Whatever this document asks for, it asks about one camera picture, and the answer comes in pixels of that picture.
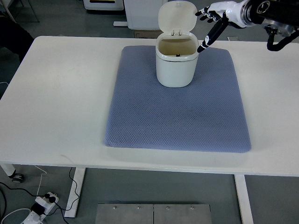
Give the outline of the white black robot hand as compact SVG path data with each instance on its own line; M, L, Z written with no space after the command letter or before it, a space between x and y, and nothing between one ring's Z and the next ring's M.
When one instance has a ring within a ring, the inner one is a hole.
M248 3L248 0L244 0L240 3L222 1L213 3L199 10L195 15L199 17L201 21L207 20L208 23L215 22L215 24L198 47L197 52L200 53L213 44L227 26L239 29L248 27L249 24L245 21L243 15Z

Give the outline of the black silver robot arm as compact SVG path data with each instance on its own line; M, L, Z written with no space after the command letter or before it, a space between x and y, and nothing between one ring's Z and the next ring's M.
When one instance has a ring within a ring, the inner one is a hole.
M262 25L283 37L289 37L299 28L297 0L250 0L243 14L247 22Z

